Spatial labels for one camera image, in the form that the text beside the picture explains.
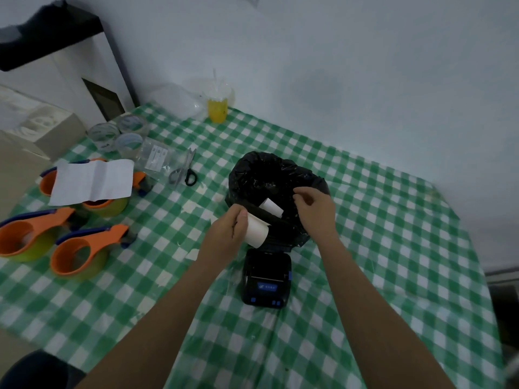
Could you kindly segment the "person's right hand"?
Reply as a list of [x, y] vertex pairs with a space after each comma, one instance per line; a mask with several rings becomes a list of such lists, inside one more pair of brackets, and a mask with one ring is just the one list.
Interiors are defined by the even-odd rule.
[[338, 239], [333, 199], [323, 192], [318, 202], [312, 206], [296, 207], [305, 231], [318, 246]]

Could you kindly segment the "person's left hand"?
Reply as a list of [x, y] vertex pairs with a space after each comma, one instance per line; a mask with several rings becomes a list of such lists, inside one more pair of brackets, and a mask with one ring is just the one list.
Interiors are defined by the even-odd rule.
[[243, 242], [224, 241], [220, 217], [212, 223], [205, 234], [198, 252], [197, 263], [221, 271], [237, 256], [242, 244]]

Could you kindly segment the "person's left forearm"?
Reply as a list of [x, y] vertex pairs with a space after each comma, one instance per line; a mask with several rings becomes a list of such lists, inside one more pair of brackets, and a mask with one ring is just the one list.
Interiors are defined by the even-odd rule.
[[236, 255], [236, 250], [200, 250], [174, 286], [76, 389], [163, 389], [205, 294]]

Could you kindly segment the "person's right forearm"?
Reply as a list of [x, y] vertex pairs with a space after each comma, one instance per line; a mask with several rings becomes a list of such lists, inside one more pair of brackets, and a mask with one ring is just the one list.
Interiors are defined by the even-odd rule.
[[354, 262], [337, 233], [312, 238], [367, 389], [456, 389], [425, 343]]

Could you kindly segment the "black trash bag bin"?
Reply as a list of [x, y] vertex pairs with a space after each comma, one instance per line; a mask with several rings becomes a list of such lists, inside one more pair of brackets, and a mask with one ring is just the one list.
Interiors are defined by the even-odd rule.
[[[310, 240], [293, 200], [293, 189], [296, 187], [311, 187], [330, 195], [324, 178], [272, 153], [249, 152], [230, 172], [225, 196], [227, 206], [242, 205], [249, 213], [270, 224], [267, 239], [259, 248], [260, 251], [289, 253]], [[284, 210], [282, 218], [259, 208], [266, 198]]]

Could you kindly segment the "black label printer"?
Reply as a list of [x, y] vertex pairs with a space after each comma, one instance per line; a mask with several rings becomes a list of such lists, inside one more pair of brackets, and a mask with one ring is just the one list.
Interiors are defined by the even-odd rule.
[[242, 301], [254, 307], [281, 309], [288, 304], [292, 261], [287, 253], [249, 249], [241, 279]]

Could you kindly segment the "green checkered tablecloth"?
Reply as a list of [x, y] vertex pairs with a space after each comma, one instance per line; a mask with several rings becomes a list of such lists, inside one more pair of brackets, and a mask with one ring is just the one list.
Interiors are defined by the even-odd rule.
[[[250, 151], [272, 152], [325, 178], [341, 241], [460, 389], [502, 389], [503, 357], [483, 270], [460, 219], [431, 183], [231, 109], [221, 125], [177, 122], [151, 104], [150, 136], [196, 148], [197, 185], [156, 184], [113, 219], [138, 234], [90, 281], [59, 279], [49, 257], [0, 258], [0, 328], [88, 372], [187, 270], [225, 212], [228, 175]], [[286, 307], [248, 306], [243, 257], [196, 313], [171, 388], [364, 387], [314, 242], [290, 253]]]

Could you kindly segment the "clear plastic bag with labels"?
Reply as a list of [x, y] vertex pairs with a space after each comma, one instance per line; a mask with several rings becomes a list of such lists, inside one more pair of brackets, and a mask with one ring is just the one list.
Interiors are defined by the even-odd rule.
[[146, 173], [158, 183], [175, 183], [185, 166], [185, 153], [172, 146], [146, 137], [134, 159], [134, 169]]

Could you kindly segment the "yellow drink cup with straw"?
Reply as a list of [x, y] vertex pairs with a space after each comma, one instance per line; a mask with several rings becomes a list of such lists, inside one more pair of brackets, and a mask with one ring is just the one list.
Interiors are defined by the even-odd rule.
[[217, 74], [217, 69], [212, 70], [212, 79], [204, 90], [207, 99], [207, 111], [213, 123], [224, 123], [228, 114], [228, 103], [232, 97], [231, 85]]

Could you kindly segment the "clear tape roll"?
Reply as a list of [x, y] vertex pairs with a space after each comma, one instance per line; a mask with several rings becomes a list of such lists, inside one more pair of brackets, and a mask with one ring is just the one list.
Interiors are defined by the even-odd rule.
[[100, 152], [116, 151], [115, 141], [120, 136], [117, 126], [111, 122], [99, 123], [87, 130], [87, 136]]
[[143, 144], [143, 137], [137, 133], [123, 133], [114, 141], [114, 146], [119, 155], [124, 159], [135, 159]]
[[141, 137], [146, 137], [150, 130], [146, 118], [134, 114], [122, 115], [117, 120], [116, 125], [122, 134], [134, 133]]

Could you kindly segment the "clear empty plastic bag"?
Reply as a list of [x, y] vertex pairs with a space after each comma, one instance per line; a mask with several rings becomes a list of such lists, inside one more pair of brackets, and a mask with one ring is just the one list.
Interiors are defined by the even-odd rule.
[[204, 121], [208, 117], [207, 101], [175, 83], [159, 85], [150, 91], [146, 101], [162, 108], [179, 121], [189, 118]]

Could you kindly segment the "cardboard box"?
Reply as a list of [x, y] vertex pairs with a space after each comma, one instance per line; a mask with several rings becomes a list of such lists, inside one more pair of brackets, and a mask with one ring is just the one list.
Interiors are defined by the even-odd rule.
[[55, 161], [85, 136], [74, 113], [0, 85], [0, 142]]

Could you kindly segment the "white and black cabinet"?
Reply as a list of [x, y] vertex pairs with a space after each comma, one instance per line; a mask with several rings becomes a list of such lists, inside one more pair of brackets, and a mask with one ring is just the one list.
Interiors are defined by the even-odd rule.
[[21, 14], [0, 0], [0, 86], [77, 115], [86, 127], [139, 106], [119, 51], [80, 0], [47, 0]]

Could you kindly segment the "person's dark-clothed leg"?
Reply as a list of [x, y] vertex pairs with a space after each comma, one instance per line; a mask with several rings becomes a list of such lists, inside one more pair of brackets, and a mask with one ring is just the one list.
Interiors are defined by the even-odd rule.
[[43, 350], [27, 354], [0, 380], [0, 389], [74, 389], [86, 376], [82, 370]]

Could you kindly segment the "black-handled scissors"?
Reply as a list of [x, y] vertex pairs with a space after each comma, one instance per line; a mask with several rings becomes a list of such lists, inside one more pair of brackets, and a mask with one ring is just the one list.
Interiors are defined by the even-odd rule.
[[176, 188], [181, 182], [192, 187], [198, 182], [198, 175], [191, 169], [197, 149], [188, 149], [185, 152], [175, 152], [170, 160], [168, 185]]

